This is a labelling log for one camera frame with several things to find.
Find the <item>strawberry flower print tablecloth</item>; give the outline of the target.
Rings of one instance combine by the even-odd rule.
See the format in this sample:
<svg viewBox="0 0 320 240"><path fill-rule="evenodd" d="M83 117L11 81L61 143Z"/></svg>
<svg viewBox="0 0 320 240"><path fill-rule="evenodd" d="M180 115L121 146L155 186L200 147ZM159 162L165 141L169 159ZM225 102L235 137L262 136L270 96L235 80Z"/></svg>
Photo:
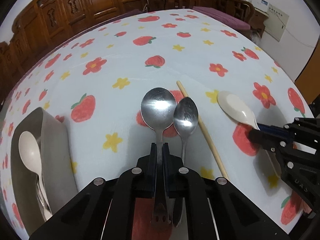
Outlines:
<svg viewBox="0 0 320 240"><path fill-rule="evenodd" d="M14 192L13 135L41 107L68 130L79 189L95 177L112 179L149 152L155 133L140 117L143 96L155 87L176 100L180 81L197 105L232 183L290 232L303 214L301 201L277 178L265 151L247 139L217 95L236 94L261 124L283 126L312 117L281 66L232 28L193 10L131 16L88 31L51 52L15 87L4 111L1 192L8 220L28 239L25 212Z"/></svg>

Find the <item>carved wooden bench backrest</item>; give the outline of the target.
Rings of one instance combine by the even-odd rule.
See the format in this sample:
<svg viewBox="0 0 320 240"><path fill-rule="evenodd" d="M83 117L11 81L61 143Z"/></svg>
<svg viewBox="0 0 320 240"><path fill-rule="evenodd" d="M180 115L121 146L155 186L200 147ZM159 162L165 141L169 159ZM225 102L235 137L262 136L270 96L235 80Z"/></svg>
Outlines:
<svg viewBox="0 0 320 240"><path fill-rule="evenodd" d="M72 36L134 9L142 0L32 0L1 39L1 74L16 82L36 61Z"/></svg>

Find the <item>white plastic spoon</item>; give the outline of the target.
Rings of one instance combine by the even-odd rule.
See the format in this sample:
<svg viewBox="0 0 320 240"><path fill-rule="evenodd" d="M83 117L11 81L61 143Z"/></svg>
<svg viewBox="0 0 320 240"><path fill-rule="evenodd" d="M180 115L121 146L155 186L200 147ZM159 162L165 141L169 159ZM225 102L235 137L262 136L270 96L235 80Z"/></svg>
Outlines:
<svg viewBox="0 0 320 240"><path fill-rule="evenodd" d="M249 131L254 128L260 130L255 114L237 95L228 91L218 93L217 101L220 108L239 124L233 133L236 146L249 156L255 156L258 146L248 139Z"/></svg>
<svg viewBox="0 0 320 240"><path fill-rule="evenodd" d="M52 217L52 213L48 204L48 199L42 179L42 162L40 148L32 133L30 133L29 131L24 131L21 133L18 141L18 150L20 153L20 158L25 167L31 172L37 174L36 195L39 199L40 204L42 205L44 219L45 221L47 221Z"/></svg>

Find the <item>stainless steel rectangular tray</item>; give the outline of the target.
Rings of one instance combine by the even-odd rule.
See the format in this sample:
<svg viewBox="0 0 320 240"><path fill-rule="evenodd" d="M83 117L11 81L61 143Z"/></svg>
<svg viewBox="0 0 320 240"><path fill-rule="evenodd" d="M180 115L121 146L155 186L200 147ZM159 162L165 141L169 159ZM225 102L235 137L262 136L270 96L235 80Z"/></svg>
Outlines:
<svg viewBox="0 0 320 240"><path fill-rule="evenodd" d="M11 141L11 177L20 218L30 236L77 193L64 124L38 107Z"/></svg>

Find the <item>white wall electrical box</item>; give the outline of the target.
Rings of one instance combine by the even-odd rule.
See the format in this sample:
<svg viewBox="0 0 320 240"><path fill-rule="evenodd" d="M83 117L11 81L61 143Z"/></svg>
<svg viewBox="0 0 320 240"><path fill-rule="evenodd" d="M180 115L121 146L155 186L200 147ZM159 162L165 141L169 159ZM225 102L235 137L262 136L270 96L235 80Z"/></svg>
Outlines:
<svg viewBox="0 0 320 240"><path fill-rule="evenodd" d="M268 19L264 22L265 31L276 41L280 42L286 30L289 15L272 4L269 4L267 14Z"/></svg>

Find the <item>small stainless steel spoon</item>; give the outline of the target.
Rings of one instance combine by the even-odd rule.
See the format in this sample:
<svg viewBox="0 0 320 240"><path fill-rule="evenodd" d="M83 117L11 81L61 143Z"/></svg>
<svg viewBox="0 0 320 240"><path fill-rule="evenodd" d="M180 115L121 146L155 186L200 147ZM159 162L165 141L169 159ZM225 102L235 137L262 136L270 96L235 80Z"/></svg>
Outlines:
<svg viewBox="0 0 320 240"><path fill-rule="evenodd" d="M183 98L176 106L173 124L182 141L182 161L185 164L185 152L188 138L195 132L199 122L199 113L195 102L189 97ZM181 223L183 212L183 198L176 198L172 213L172 223L178 227Z"/></svg>

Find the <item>large stainless steel spoon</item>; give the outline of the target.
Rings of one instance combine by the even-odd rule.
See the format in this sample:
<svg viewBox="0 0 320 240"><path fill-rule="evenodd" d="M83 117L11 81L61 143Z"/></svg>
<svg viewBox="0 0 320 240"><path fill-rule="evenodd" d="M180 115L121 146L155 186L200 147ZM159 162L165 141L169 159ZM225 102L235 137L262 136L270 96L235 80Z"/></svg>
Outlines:
<svg viewBox="0 0 320 240"><path fill-rule="evenodd" d="M170 224L163 174L163 132L172 125L176 100L172 93L162 87L148 91L141 103L140 111L144 122L156 133L156 185L152 224L164 229Z"/></svg>

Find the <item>purple seat cushion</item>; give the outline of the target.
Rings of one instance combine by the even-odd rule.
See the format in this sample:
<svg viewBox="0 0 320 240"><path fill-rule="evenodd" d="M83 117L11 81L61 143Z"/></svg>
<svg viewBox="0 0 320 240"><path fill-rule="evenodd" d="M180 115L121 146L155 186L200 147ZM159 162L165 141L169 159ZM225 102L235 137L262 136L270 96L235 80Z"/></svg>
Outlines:
<svg viewBox="0 0 320 240"><path fill-rule="evenodd" d="M248 23L239 20L237 18L234 18L231 15L228 15L224 12L221 12L219 10L216 10L214 8L209 7L193 7L193 10L200 12L206 16L209 16L217 21L220 21L221 23L233 28L234 30L250 30L251 27Z"/></svg>

